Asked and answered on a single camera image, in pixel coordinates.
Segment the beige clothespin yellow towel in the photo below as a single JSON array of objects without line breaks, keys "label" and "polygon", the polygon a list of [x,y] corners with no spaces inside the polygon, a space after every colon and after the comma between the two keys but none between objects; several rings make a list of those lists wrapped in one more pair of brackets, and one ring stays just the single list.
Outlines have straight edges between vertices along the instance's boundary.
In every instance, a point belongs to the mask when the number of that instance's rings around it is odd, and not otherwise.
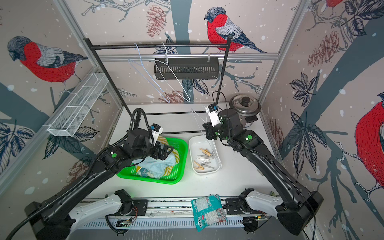
[{"label": "beige clothespin yellow towel", "polygon": [[210,156],[211,158],[214,158],[214,154],[211,153],[210,151],[208,151],[207,149],[203,149],[203,148],[200,148],[201,152],[206,155],[206,156]]},{"label": "beige clothespin yellow towel", "polygon": [[194,169],[196,169],[196,170],[204,170],[205,168],[202,166],[202,165],[200,165],[198,162],[196,162],[196,161],[194,161],[194,163],[195,163],[195,165],[196,166],[194,166]]}]

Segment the white clothespin blue towel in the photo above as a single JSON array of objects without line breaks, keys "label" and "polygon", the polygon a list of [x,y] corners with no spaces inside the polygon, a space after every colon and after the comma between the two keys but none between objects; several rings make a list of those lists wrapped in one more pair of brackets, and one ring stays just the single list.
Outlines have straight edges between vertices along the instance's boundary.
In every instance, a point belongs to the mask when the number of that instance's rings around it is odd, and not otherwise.
[{"label": "white clothespin blue towel", "polygon": [[198,155],[197,157],[198,159],[201,159],[201,160],[209,160],[211,158],[210,156],[206,156],[206,155]]},{"label": "white clothespin blue towel", "polygon": [[203,168],[214,169],[214,167],[212,167],[210,164],[211,164],[210,161],[203,161],[203,162],[200,163],[200,165],[201,165]]}]

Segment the white hanger with yellow towel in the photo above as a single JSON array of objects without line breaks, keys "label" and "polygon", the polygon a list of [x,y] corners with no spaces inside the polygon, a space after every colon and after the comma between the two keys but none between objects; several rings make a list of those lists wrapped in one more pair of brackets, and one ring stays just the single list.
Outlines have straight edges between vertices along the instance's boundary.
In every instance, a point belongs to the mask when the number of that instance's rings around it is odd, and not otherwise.
[{"label": "white hanger with yellow towel", "polygon": [[183,87],[182,83],[180,82],[179,78],[177,77],[177,75],[175,74],[175,72],[173,71],[173,69],[170,67],[169,65],[169,60],[168,60],[168,48],[167,46],[165,45],[165,43],[162,43],[164,49],[165,49],[165,62],[164,61],[160,61],[160,60],[154,60],[154,65],[156,67],[156,70],[159,71],[162,79],[169,85],[169,87],[171,87],[172,90],[175,91],[175,89],[167,82],[166,78],[165,78],[165,73],[161,70],[161,68],[159,67],[158,63],[160,64],[163,64],[167,67],[167,69],[169,70],[169,72],[171,72],[171,74],[173,75],[173,77],[177,80],[177,82],[179,83],[179,85],[182,87],[182,90],[183,90],[183,94],[178,94],[182,99],[184,99],[187,103],[190,103],[191,102],[191,98],[189,97],[188,95],[188,92],[186,91],[186,89]]}]

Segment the light blue wire hanger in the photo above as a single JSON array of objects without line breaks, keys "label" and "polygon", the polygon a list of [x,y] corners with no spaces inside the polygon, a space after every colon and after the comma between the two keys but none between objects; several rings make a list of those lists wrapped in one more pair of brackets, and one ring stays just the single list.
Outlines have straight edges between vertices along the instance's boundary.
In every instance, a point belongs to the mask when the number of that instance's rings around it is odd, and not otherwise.
[{"label": "light blue wire hanger", "polygon": [[163,100],[165,100],[166,103],[169,104],[170,99],[166,96],[166,92],[163,91],[163,89],[160,87],[160,85],[154,80],[154,78],[149,74],[146,67],[144,66],[139,46],[136,43],[134,43],[134,46],[136,47],[138,54],[139,54],[139,58],[140,58],[140,64],[136,63],[136,65],[140,65],[143,68],[143,70],[147,74],[147,77],[145,77],[145,75],[142,73],[141,73],[141,75],[148,81],[148,83],[150,85],[152,85],[152,87],[155,88],[155,90],[160,94],[160,96],[163,98]]}]

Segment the white hanger with blue towel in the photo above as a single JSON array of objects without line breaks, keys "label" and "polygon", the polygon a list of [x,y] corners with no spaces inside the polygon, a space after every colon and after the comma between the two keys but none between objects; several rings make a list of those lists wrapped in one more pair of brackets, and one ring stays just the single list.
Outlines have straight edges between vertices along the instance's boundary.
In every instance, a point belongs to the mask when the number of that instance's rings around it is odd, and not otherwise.
[{"label": "white hanger with blue towel", "polygon": [[203,136],[206,136],[206,131],[203,127],[203,124],[208,120],[208,113],[206,111],[195,111],[193,108],[190,108],[190,110],[194,116],[200,132]]}]

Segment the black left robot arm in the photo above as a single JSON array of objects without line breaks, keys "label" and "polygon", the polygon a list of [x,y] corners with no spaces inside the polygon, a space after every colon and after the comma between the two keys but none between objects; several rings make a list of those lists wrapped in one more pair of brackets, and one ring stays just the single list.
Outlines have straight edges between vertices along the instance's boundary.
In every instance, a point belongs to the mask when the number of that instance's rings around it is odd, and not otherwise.
[{"label": "black left robot arm", "polygon": [[164,161],[173,148],[157,141],[155,132],[160,130],[159,125],[146,124],[145,129],[140,129],[141,118],[145,121],[148,119],[145,111],[135,109],[127,133],[116,143],[101,150],[80,178],[44,202],[29,204],[26,208],[27,218],[8,234],[7,239],[11,240],[29,223],[38,240],[64,240],[76,223],[70,211],[98,186],[124,168],[136,166],[148,157]]}]

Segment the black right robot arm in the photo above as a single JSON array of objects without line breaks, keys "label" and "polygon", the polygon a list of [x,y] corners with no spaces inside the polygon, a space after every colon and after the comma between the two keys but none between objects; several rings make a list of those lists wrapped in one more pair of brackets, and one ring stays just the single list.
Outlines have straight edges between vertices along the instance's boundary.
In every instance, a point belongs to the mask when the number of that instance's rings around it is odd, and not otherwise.
[{"label": "black right robot arm", "polygon": [[210,120],[203,124],[208,140],[220,139],[250,161],[272,184],[278,197],[258,193],[252,188],[242,192],[240,209],[245,213],[261,211],[275,217],[291,234],[299,235],[316,214],[324,198],[309,191],[288,173],[253,130],[244,129],[233,109],[206,108]]}]

